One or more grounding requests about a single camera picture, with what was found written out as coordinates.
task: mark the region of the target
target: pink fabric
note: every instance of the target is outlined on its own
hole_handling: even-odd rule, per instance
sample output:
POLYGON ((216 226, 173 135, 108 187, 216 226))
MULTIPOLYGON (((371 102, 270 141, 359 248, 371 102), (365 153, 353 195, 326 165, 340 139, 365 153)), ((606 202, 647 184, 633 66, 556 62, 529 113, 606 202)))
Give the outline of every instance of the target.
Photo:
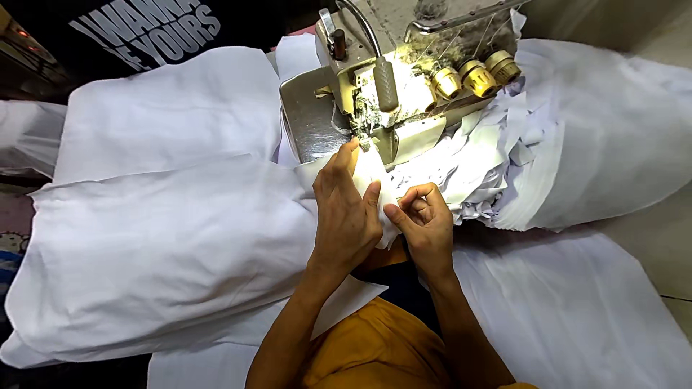
POLYGON ((0 233, 29 235, 33 217, 31 197, 23 194, 0 194, 0 233))

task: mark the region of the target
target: cloth pile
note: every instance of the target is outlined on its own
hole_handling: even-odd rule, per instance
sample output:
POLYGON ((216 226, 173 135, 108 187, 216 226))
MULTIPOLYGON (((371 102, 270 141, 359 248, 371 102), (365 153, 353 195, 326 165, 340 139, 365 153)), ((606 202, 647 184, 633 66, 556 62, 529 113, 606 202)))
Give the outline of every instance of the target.
MULTIPOLYGON (((315 201, 270 161, 278 87, 263 52, 230 47, 72 93, 54 182, 31 194, 8 365, 260 344, 316 228, 315 201)), ((341 289, 322 331, 383 287, 341 289)))

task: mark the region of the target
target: left hand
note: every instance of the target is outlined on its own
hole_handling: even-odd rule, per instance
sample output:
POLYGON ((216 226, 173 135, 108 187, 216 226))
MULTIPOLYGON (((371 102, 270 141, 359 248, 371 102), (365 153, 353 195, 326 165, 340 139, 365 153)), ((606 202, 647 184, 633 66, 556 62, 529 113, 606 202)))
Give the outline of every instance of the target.
POLYGON ((337 282, 336 286, 382 238, 377 210, 381 183, 371 183, 361 198, 352 178, 358 150, 357 138, 342 145, 312 185, 318 223, 307 269, 337 282))

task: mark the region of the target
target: mustard yellow shirt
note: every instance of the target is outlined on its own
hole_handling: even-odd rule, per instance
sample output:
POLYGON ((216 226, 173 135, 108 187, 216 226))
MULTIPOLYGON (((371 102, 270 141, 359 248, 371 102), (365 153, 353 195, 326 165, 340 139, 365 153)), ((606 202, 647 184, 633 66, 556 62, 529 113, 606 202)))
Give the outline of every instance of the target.
MULTIPOLYGON (((302 388, 451 388, 442 340, 418 318, 375 298, 311 344, 302 388)), ((536 389, 526 383, 501 388, 536 389)))

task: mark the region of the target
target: right hand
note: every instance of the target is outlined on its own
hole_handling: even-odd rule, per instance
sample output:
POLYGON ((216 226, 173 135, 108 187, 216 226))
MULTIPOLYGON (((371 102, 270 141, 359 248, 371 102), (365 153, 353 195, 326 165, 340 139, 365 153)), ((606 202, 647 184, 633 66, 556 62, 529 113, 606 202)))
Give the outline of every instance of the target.
POLYGON ((411 187, 399 200, 399 206, 387 204, 384 211, 406 236, 413 262, 428 281, 454 274, 452 212, 437 185, 411 187))

